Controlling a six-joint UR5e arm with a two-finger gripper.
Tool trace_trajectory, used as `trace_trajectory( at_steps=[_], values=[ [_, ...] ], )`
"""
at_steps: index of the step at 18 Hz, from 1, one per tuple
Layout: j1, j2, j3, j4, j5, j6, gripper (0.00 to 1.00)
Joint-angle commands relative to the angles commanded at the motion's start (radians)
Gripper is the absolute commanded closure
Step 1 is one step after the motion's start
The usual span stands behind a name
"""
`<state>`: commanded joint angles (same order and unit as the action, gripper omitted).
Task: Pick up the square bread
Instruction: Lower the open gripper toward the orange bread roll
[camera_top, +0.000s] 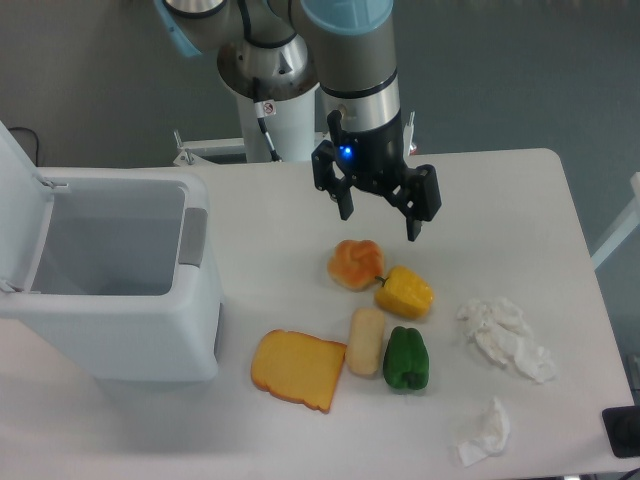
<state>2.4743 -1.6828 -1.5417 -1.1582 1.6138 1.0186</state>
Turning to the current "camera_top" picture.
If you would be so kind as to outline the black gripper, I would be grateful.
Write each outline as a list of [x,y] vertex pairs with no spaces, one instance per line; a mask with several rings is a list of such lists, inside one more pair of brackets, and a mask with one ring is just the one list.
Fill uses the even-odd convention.
[[327,116],[330,138],[311,154],[315,187],[336,202],[340,218],[354,211],[351,189],[380,196],[405,217],[407,239],[414,242],[423,220],[442,205],[435,167],[410,167],[404,160],[401,117],[368,131],[348,131],[346,116],[335,109]]

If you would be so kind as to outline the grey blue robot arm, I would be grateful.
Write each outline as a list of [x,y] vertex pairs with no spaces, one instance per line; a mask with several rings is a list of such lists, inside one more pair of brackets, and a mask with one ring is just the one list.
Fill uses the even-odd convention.
[[265,141],[265,158],[281,161],[272,104],[319,91],[328,138],[310,149],[315,186],[353,210],[351,192],[380,197],[406,219],[415,239],[441,205],[435,169],[408,166],[413,134],[401,117],[389,1],[160,1],[158,13],[186,55],[217,52],[222,81],[255,110],[252,125]]

